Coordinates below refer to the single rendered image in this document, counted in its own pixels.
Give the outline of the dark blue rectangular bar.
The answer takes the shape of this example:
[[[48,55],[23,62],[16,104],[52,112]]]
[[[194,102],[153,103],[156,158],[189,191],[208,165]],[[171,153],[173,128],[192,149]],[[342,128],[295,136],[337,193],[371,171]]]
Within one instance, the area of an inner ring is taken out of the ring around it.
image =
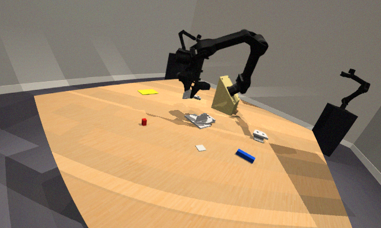
[[[240,156],[241,158],[245,159],[250,163],[253,163],[255,161],[255,157],[251,156],[250,154],[247,154],[245,151],[242,151],[241,149],[237,150],[236,155]]]

